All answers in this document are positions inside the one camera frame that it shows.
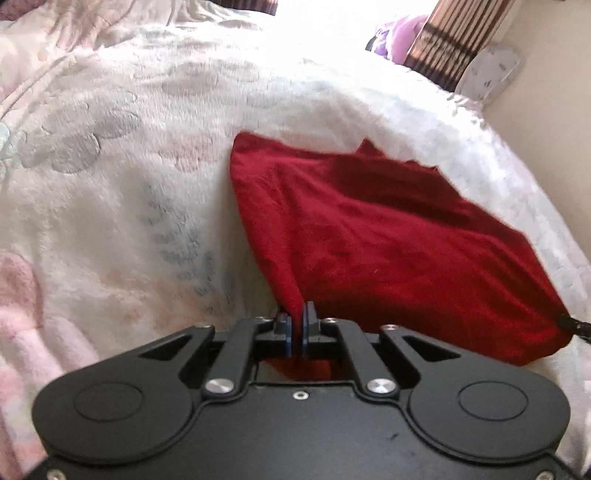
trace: wall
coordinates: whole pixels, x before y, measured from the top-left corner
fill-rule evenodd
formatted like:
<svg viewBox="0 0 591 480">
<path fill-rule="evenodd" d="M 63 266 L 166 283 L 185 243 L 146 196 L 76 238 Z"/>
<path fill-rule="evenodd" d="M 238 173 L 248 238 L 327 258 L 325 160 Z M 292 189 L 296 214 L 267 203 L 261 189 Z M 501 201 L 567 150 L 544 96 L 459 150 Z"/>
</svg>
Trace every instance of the wall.
<svg viewBox="0 0 591 480">
<path fill-rule="evenodd" d="M 591 0 L 524 0 L 505 41 L 526 64 L 485 116 L 591 258 Z"/>
</svg>

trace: brown striped curtain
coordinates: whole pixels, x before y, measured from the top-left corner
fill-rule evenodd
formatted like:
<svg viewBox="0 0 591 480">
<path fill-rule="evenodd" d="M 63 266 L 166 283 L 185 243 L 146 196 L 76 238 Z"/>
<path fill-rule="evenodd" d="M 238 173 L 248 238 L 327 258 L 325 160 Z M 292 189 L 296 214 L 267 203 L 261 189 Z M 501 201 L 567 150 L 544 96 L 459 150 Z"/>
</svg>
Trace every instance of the brown striped curtain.
<svg viewBox="0 0 591 480">
<path fill-rule="evenodd" d="M 252 10 L 275 15 L 278 0 L 213 0 L 214 3 L 236 10 Z"/>
<path fill-rule="evenodd" d="M 404 64 L 449 92 L 490 42 L 515 0 L 440 0 Z"/>
</svg>

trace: red garment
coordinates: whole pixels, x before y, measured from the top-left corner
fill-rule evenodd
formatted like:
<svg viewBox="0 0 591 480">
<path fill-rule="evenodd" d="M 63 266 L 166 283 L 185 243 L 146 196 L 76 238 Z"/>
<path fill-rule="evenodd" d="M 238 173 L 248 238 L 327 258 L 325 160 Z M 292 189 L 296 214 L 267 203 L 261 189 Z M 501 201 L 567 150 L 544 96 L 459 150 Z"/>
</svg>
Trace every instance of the red garment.
<svg viewBox="0 0 591 480">
<path fill-rule="evenodd" d="M 301 331 L 319 317 L 365 331 L 395 323 L 524 365 L 566 346 L 567 313 L 525 236 L 463 199 L 439 173 L 316 153 L 241 133 L 230 174 L 242 223 L 275 298 Z"/>
</svg>

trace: screw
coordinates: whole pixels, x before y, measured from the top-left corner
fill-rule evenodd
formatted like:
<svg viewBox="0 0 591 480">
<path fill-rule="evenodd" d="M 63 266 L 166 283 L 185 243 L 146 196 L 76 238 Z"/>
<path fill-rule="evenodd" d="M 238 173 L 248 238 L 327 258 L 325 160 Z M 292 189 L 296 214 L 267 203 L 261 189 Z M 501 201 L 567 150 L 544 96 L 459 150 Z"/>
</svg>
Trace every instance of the screw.
<svg viewBox="0 0 591 480">
<path fill-rule="evenodd" d="M 66 475 L 61 470 L 49 470 L 47 472 L 47 480 L 66 480 Z"/>
<path fill-rule="evenodd" d="M 535 477 L 535 480 L 554 480 L 554 474 L 546 470 Z"/>
<path fill-rule="evenodd" d="M 234 382 L 229 378 L 212 378 L 205 384 L 205 390 L 211 393 L 230 393 L 234 390 Z"/>
<path fill-rule="evenodd" d="M 308 400 L 310 398 L 310 394 L 308 392 L 304 392 L 303 390 L 298 390 L 294 392 L 292 395 L 296 400 Z"/>
<path fill-rule="evenodd" d="M 388 378 L 374 378 L 368 382 L 368 390 L 373 393 L 385 395 L 396 390 L 396 383 Z"/>
</svg>

